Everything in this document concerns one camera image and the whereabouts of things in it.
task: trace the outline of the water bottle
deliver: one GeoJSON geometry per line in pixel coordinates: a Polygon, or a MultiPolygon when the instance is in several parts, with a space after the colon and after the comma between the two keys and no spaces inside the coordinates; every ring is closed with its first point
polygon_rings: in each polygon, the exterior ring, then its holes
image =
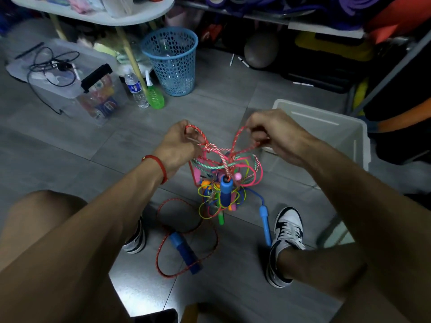
{"type": "Polygon", "coordinates": [[[145,92],[142,89],[141,83],[138,77],[133,73],[129,72],[125,77],[124,81],[127,84],[127,87],[133,94],[133,98],[136,104],[141,108],[145,109],[150,106],[148,103],[147,97],[145,96],[145,92]]]}

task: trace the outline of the forearm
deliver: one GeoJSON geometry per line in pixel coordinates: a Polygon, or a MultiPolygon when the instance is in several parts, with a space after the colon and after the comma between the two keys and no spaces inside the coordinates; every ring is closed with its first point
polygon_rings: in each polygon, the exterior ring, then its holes
{"type": "Polygon", "coordinates": [[[431,212],[328,144],[311,143],[301,154],[305,168],[363,249],[385,294],[394,303],[421,306],[431,295],[431,212]]]}
{"type": "Polygon", "coordinates": [[[162,178],[154,160],[144,161],[20,255],[0,273],[0,301],[8,304],[0,317],[73,321],[106,278],[162,178]]]}

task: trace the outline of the tangled jump rope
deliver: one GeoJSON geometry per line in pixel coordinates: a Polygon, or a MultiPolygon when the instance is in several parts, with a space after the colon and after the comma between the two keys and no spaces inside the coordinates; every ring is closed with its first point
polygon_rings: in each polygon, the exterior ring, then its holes
{"type": "MultiPolygon", "coordinates": [[[[196,130],[204,140],[203,143],[199,144],[199,146],[202,147],[202,156],[189,162],[194,184],[198,188],[198,194],[202,197],[202,204],[197,210],[200,216],[200,221],[195,228],[183,233],[172,231],[171,228],[162,224],[167,233],[156,254],[156,269],[159,274],[165,278],[177,277],[188,270],[190,270],[192,274],[196,274],[202,269],[201,262],[209,258],[218,246],[217,230],[210,219],[218,217],[219,224],[223,225],[223,211],[235,211],[238,206],[245,202],[246,192],[251,192],[261,199],[262,205],[259,208],[259,213],[263,222],[265,241],[268,246],[271,246],[272,243],[268,225],[268,210],[265,206],[265,201],[261,195],[249,188],[260,183],[263,177],[262,166],[258,158],[251,153],[253,149],[259,146],[259,143],[255,143],[254,145],[240,151],[236,150],[235,147],[238,138],[244,129],[246,129],[246,126],[244,126],[235,134],[231,148],[219,148],[210,143],[205,134],[198,127],[189,124],[186,126],[186,129],[189,127],[196,130]],[[207,155],[211,152],[216,153],[220,157],[220,161],[210,160],[207,155]],[[204,220],[207,220],[213,228],[216,235],[216,242],[207,256],[198,259],[188,246],[183,235],[194,232],[202,225],[204,220]],[[173,275],[163,273],[159,267],[159,254],[168,238],[171,240],[174,247],[180,252],[187,265],[185,269],[173,275]]],[[[160,204],[157,209],[156,217],[159,216],[162,207],[169,201],[181,201],[194,208],[193,205],[182,199],[172,198],[160,204]]]]}

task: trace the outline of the red bracelet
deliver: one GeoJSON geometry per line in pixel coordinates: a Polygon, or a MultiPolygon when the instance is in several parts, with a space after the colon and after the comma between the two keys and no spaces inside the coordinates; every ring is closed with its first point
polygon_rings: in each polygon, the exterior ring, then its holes
{"type": "Polygon", "coordinates": [[[152,158],[154,161],[156,161],[159,164],[159,166],[160,166],[160,168],[162,169],[162,172],[163,172],[163,180],[162,180],[162,183],[161,183],[161,185],[163,185],[166,181],[168,181],[168,176],[166,174],[166,169],[165,169],[165,166],[163,165],[162,161],[160,161],[160,159],[158,157],[154,156],[154,155],[145,155],[142,158],[142,161],[145,160],[146,158],[152,158]]]}

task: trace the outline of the sneaker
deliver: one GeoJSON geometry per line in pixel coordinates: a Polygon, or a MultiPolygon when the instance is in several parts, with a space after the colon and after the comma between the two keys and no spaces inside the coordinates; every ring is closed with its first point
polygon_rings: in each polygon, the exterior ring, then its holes
{"type": "Polygon", "coordinates": [[[274,233],[275,238],[266,267],[266,280],[275,288],[284,288],[292,283],[292,279],[283,278],[277,270],[278,254],[287,247],[305,249],[302,244],[302,220],[299,212],[293,207],[283,208],[275,220],[274,233]]]}
{"type": "Polygon", "coordinates": [[[129,254],[137,254],[145,247],[145,231],[143,230],[142,217],[139,217],[137,222],[136,232],[133,234],[132,238],[127,241],[121,248],[129,254]]]}

